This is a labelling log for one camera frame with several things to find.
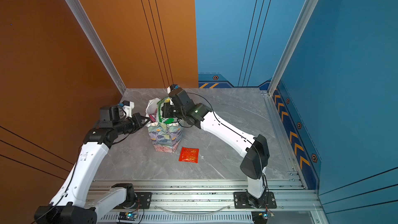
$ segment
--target orange wall panel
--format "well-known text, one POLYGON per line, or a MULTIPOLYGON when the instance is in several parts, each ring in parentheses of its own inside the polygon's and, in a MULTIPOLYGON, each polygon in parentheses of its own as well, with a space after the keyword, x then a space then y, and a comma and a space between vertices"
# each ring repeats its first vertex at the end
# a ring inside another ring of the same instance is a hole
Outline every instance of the orange wall panel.
MULTIPOLYGON (((65 0, 0 0, 0 12, 0 125, 74 163, 99 107, 117 103, 120 92, 65 0)), ((72 168, 1 128, 0 140, 72 168)), ((3 142, 0 154, 58 177, 68 175, 3 142)), ((5 157, 0 162, 0 219, 30 223, 63 180, 5 157)))
POLYGON ((127 88, 197 87, 195 0, 80 2, 127 88))

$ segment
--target gray marble tabletop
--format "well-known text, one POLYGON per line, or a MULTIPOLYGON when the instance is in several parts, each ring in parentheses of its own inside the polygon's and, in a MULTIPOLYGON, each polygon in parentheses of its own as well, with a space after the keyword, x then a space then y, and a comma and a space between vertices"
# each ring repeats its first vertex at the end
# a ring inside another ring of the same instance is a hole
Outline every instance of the gray marble tabletop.
MULTIPOLYGON (((205 97, 220 117, 242 131, 266 137, 270 152, 267 178, 288 178, 288 167, 259 89, 185 90, 205 97)), ((199 96, 189 96, 195 103, 208 105, 199 96)), ((133 112, 145 115, 148 101, 163 97, 167 97, 166 89, 127 89, 122 100, 134 102, 133 112)), ((241 161, 242 157, 232 147, 196 127, 185 128, 175 153, 156 152, 144 127, 112 147, 94 179, 246 179, 239 168, 241 161), (178 161, 182 147, 199 148, 198 163, 178 161)))

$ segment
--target wall corner trim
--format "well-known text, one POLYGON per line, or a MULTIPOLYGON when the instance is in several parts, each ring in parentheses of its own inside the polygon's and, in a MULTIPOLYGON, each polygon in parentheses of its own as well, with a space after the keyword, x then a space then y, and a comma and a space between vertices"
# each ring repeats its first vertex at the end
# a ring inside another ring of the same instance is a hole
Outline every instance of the wall corner trim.
POLYGON ((86 12, 84 11, 82 4, 80 3, 79 0, 65 0, 65 1, 67 2, 73 15, 76 17, 77 21, 82 27, 84 33, 86 34, 94 50, 97 52, 98 57, 102 61, 103 65, 105 66, 106 70, 111 76, 113 82, 116 84, 116 87, 123 95, 124 92, 126 91, 126 86, 124 85, 122 78, 117 72, 117 69, 113 64, 108 52, 106 51, 104 45, 102 44, 100 37, 98 36, 96 30, 94 29, 94 26, 92 25, 86 12))
POLYGON ((304 32, 308 20, 310 20, 312 12, 314 11, 317 3, 318 0, 305 0, 300 15, 297 18, 295 27, 293 28, 290 38, 287 41, 285 50, 283 51, 281 59, 279 60, 278 66, 276 67, 275 73, 268 87, 268 95, 273 95, 273 92, 275 91, 276 86, 278 85, 283 75, 283 72, 286 69, 287 64, 289 63, 294 50, 296 49, 296 46, 301 38, 301 35, 304 32))

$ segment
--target black line stripe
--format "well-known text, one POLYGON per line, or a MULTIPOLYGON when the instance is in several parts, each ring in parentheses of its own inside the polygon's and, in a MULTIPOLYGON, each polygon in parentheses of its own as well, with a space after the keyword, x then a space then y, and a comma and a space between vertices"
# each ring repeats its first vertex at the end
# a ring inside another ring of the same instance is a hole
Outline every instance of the black line stripe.
POLYGON ((268 9, 267 9, 267 13, 266 13, 266 18, 264 19, 263 28, 261 29, 260 38, 258 39, 257 48, 256 48, 256 53, 254 54, 253 63, 251 64, 250 74, 249 74, 249 78, 248 78, 248 82, 247 82, 246 86, 249 85, 249 80, 250 80, 250 76, 251 76, 251 71, 252 71, 252 69, 253 69, 254 60, 256 59, 258 46, 259 46, 259 44, 260 44, 261 36, 262 36, 262 34, 263 34, 264 25, 266 24, 266 19, 267 19, 267 15, 268 15, 268 11, 269 11, 269 6, 270 6, 270 5, 271 5, 271 0, 269 0, 269 3, 268 3, 268 9))
POLYGON ((171 69, 171 67, 170 67, 169 55, 168 55, 168 53, 167 53, 166 41, 165 41, 165 39, 164 39, 163 28, 162 28, 162 22, 160 21, 158 3, 156 2, 156 0, 155 0, 155 4, 156 4, 156 10, 158 11, 158 17, 159 17, 159 23, 160 23, 160 30, 162 31, 163 42, 164 42, 164 49, 166 50, 167 62, 169 63, 170 76, 171 76, 171 78, 172 78, 172 83, 174 84, 174 81, 173 81, 173 73, 172 73, 172 69, 171 69))
POLYGON ((386 204, 386 203, 391 203, 391 202, 398 202, 398 200, 393 200, 393 201, 388 201, 388 202, 381 202, 381 203, 376 203, 376 204, 371 204, 371 205, 366 205, 366 206, 356 207, 356 208, 348 208, 348 209, 343 209, 343 210, 339 210, 339 211, 333 211, 333 212, 329 212, 329 213, 325 213, 325 214, 333 214, 333 213, 337 213, 337 212, 353 210, 353 209, 357 209, 357 208, 371 207, 371 206, 376 206, 376 205, 381 205, 381 204, 386 204))
POLYGON ((240 77, 242 76, 243 64, 244 64, 244 62, 245 62, 246 50, 247 50, 247 48, 248 48, 249 37, 250 37, 250 32, 251 32, 251 25, 253 24, 253 18, 254 18, 254 12, 256 11, 256 5, 257 5, 257 0, 256 0, 256 3, 254 4, 253 16, 251 17, 251 23, 250 23, 248 41, 246 42, 245 54, 243 55, 243 61, 242 61, 242 67, 241 67, 241 69, 240 69, 238 87, 239 87, 239 83, 240 83, 240 77))
POLYGON ((50 154, 52 154, 52 155, 54 155, 54 156, 56 156, 56 157, 58 157, 58 158, 61 158, 61 159, 62 159, 62 160, 64 160, 65 162, 68 162, 68 163, 70 163, 70 164, 72 164, 72 165, 73 165, 73 163, 71 163, 71 162, 67 161, 66 159, 63 159, 63 158, 62 158, 62 157, 60 157, 60 156, 57 156, 57 155, 55 155, 54 153, 52 153, 52 152, 50 152, 50 151, 48 151, 48 150, 44 149, 43 147, 41 147, 41 146, 39 146, 39 145, 37 145, 37 144, 35 144, 35 143, 33 143, 33 142, 30 142, 30 141, 29 141, 29 140, 27 140, 26 138, 23 138, 23 137, 21 137, 20 135, 18 135, 18 134, 16 134, 16 133, 14 133, 14 132, 12 132, 12 131, 10 131, 10 130, 8 130, 8 129, 6 129, 6 128, 2 127, 2 126, 0 126, 0 128, 3 128, 3 129, 4 129, 4 130, 6 130, 7 132, 9 132, 9 133, 12 133, 12 134, 14 134, 15 136, 17 136, 17 137, 19 137, 19 138, 22 138, 23 140, 25 140, 25 141, 27 141, 27 142, 31 143, 32 145, 34 145, 34 146, 36 146, 36 147, 39 147, 40 149, 42 149, 42 150, 45 150, 46 152, 48 152, 48 153, 50 153, 50 154))
POLYGON ((63 169, 64 171, 70 172, 70 171, 68 171, 67 169, 64 169, 64 168, 62 168, 62 167, 60 167, 60 166, 58 166, 58 165, 56 165, 56 164, 53 164, 52 162, 49 162, 49 161, 47 161, 47 160, 45 160, 45 159, 43 159, 43 158, 41 158, 41 157, 38 157, 38 156, 36 156, 36 155, 33 155, 32 153, 29 153, 29 152, 27 152, 27 151, 25 151, 25 150, 23 150, 23 149, 20 149, 20 148, 18 148, 18 147, 16 147, 16 146, 13 146, 12 144, 7 143, 6 141, 3 141, 3 140, 0 139, 0 142, 3 142, 3 143, 5 143, 5 144, 7 144, 7 145, 9 145, 9 146, 11 146, 11 147, 14 147, 14 148, 16 148, 16 149, 18 149, 18 150, 20 150, 20 151, 23 151, 23 152, 25 152, 25 153, 28 153, 29 155, 31 155, 31 156, 33 156, 33 157, 36 157, 36 158, 38 158, 38 159, 40 159, 40 160, 42 160, 42 161, 44 161, 44 162, 47 162, 47 163, 49 163, 49 164, 52 164, 53 166, 56 166, 56 167, 58 167, 58 168, 60 168, 60 169, 63 169))
POLYGON ((14 162, 17 162, 17 163, 26 165, 27 167, 31 167, 31 168, 36 169, 36 170, 38 170, 38 171, 44 172, 44 173, 46 173, 46 174, 49 174, 49 175, 58 177, 57 175, 53 175, 53 174, 51 174, 51 173, 49 173, 49 172, 45 172, 45 171, 43 171, 43 170, 41 170, 41 169, 38 169, 38 168, 36 168, 36 167, 27 165, 26 163, 23 163, 23 162, 19 162, 19 161, 17 161, 17 160, 12 159, 12 158, 6 157, 6 156, 4 156, 4 155, 2 155, 2 154, 0 154, 0 156, 5 157, 5 158, 7 158, 7 159, 9 159, 9 160, 12 160, 12 161, 14 161, 14 162))
POLYGON ((142 0, 141 0, 141 4, 142 4, 142 9, 144 10, 145 19, 147 20, 148 30, 149 30, 150 38, 151 38, 151 40, 152 40, 153 49, 155 50, 156 59, 158 60, 160 75, 162 76, 163 85, 164 85, 164 87, 166 88, 166 83, 164 82, 162 69, 160 68, 158 53, 156 52, 155 43, 153 42, 152 33, 150 32, 149 23, 148 23, 148 18, 147 18, 147 14, 145 13, 144 3, 142 2, 142 0))
MULTIPOLYGON (((357 196, 360 196, 360 195, 364 195, 364 194, 371 193, 371 192, 376 192, 376 191, 379 191, 379 190, 382 190, 382 189, 388 189, 388 188, 395 187, 395 186, 398 186, 398 183, 394 184, 394 185, 390 185, 390 186, 384 187, 384 188, 375 189, 375 190, 371 190, 371 191, 364 192, 364 193, 361 193, 361 194, 353 195, 351 197, 357 197, 357 196)), ((329 204, 329 203, 332 203, 332 202, 338 202, 338 201, 345 200, 345 199, 348 199, 348 198, 351 198, 351 197, 346 197, 346 198, 342 198, 340 200, 335 200, 335 201, 323 203, 322 205, 329 204)))
POLYGON ((170 85, 170 82, 169 82, 169 76, 167 75, 166 63, 164 62, 162 47, 160 46, 158 31, 157 31, 157 29, 156 29, 155 19, 153 18, 152 7, 151 7, 151 5, 150 5, 150 1, 149 1, 149 0, 148 0, 148 3, 149 3, 150 13, 151 13, 151 15, 152 15, 153 26, 155 26, 156 37, 158 38, 160 54, 162 55, 163 67, 164 67, 164 71, 166 72, 167 83, 168 83, 168 86, 169 86, 169 85, 170 85))
POLYGON ((245 77, 243 77, 242 86, 245 84, 246 74, 247 74, 247 72, 248 72, 248 67, 249 67, 249 63, 250 63, 251 52, 253 51, 254 41, 256 40, 256 34, 257 34, 258 24, 260 23, 261 13, 263 12, 264 1, 265 1, 265 0, 263 0, 263 4, 261 5, 260 16, 258 17, 256 32, 254 33, 254 38, 253 38, 253 43, 251 44, 251 49, 250 49, 250 55, 249 55, 248 65, 246 66, 246 72, 245 72, 245 77))
POLYGON ((322 193, 322 194, 319 194, 319 195, 324 195, 324 194, 330 193, 330 192, 332 192, 332 191, 335 191, 335 190, 338 190, 338 189, 341 189, 341 188, 344 188, 344 187, 347 187, 347 186, 353 185, 353 184, 355 184, 355 183, 362 182, 362 181, 364 181, 364 180, 366 180, 366 179, 369 179, 369 178, 372 178, 372 177, 376 177, 376 176, 378 176, 378 175, 384 174, 384 173, 386 173, 386 172, 390 172, 390 171, 392 171, 392 170, 395 170, 395 169, 398 169, 398 167, 395 167, 395 168, 392 168, 392 169, 386 170, 385 172, 380 172, 380 173, 378 173, 378 174, 375 174, 375 175, 373 175, 373 176, 370 176, 370 177, 367 177, 367 178, 364 178, 364 179, 358 180, 358 181, 356 181, 356 182, 353 182, 353 183, 350 183, 350 184, 347 184, 347 185, 344 185, 344 186, 338 187, 338 188, 336 188, 336 189, 332 189, 332 190, 330 190, 330 191, 328 191, 328 192, 325 192, 325 193, 322 193))

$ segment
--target metal mounting plate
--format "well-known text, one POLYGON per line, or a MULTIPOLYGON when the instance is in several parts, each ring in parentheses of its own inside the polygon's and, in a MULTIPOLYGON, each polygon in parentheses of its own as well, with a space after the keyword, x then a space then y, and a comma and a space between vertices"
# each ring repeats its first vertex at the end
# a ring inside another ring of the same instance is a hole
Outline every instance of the metal mounting plate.
MULTIPOLYGON (((152 192, 135 192, 137 194, 138 200, 140 202, 140 209, 149 209, 150 203, 152 201, 152 192)), ((117 205, 114 209, 136 209, 137 206, 132 206, 132 208, 124 208, 121 205, 117 205)))
MULTIPOLYGON (((276 208, 276 200, 273 192, 264 192, 262 197, 266 200, 266 204, 268 208, 276 208)), ((234 199, 235 199, 235 208, 251 208, 249 201, 246 197, 246 192, 234 192, 234 199)))

